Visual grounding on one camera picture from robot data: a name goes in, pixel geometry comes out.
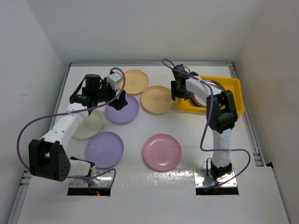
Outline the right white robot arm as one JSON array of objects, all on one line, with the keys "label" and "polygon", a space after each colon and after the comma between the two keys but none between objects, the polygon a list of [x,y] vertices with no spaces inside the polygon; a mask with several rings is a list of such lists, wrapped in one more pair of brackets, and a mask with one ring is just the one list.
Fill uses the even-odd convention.
[{"label": "right white robot arm", "polygon": [[222,91],[208,84],[195,72],[186,72],[180,64],[171,69],[175,80],[171,81],[171,98],[191,99],[198,96],[206,103],[207,125],[213,133],[214,148],[210,174],[214,180],[232,171],[230,159],[230,136],[238,120],[233,93]]}]

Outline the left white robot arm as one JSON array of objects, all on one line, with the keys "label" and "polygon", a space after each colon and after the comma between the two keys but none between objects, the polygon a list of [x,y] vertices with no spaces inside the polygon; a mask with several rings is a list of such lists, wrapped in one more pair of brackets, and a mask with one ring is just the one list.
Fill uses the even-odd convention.
[{"label": "left white robot arm", "polygon": [[67,178],[91,179],[94,163],[68,157],[65,149],[79,125],[102,106],[122,109],[128,103],[123,72],[111,71],[105,78],[87,74],[69,98],[67,111],[40,139],[28,146],[31,175],[62,182]]}]

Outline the cream white plate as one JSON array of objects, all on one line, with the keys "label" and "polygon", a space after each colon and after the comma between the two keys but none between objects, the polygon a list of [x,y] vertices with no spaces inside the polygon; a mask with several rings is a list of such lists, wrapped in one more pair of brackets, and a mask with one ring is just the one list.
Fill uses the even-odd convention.
[{"label": "cream white plate", "polygon": [[102,125],[101,113],[95,109],[80,123],[72,137],[79,140],[89,139],[101,130]]}]

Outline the steel rimmed plate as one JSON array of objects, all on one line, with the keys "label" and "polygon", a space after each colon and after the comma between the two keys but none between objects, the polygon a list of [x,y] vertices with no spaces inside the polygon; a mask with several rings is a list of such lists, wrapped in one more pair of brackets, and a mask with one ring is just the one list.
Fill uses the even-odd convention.
[{"label": "steel rimmed plate", "polygon": [[[219,90],[221,91],[225,91],[225,88],[218,82],[213,81],[213,80],[209,80],[209,79],[204,79],[204,81],[213,89],[213,90]],[[209,99],[209,95],[204,95],[201,94],[200,96],[192,93],[191,94],[191,100],[192,102],[198,106],[198,107],[202,107],[202,108],[206,108],[206,99]]]}]

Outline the pink plate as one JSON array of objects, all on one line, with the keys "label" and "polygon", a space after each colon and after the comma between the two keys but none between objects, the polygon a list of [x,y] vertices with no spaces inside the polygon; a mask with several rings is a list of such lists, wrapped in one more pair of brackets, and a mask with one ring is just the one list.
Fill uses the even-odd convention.
[{"label": "pink plate", "polygon": [[160,133],[151,136],[145,142],[142,154],[150,168],[158,172],[166,172],[179,164],[182,148],[174,137]]}]

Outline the purple plate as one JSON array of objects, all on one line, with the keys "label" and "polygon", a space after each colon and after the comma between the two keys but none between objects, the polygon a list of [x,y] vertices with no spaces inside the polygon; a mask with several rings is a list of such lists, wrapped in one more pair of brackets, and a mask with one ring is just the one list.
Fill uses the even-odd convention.
[{"label": "purple plate", "polygon": [[105,108],[106,117],[117,124],[126,124],[133,121],[139,112],[139,103],[134,96],[126,94],[127,105],[121,110],[116,110],[115,108],[107,105]]},{"label": "purple plate", "polygon": [[85,150],[86,159],[100,169],[115,166],[122,158],[124,143],[113,132],[101,132],[93,136]]}]

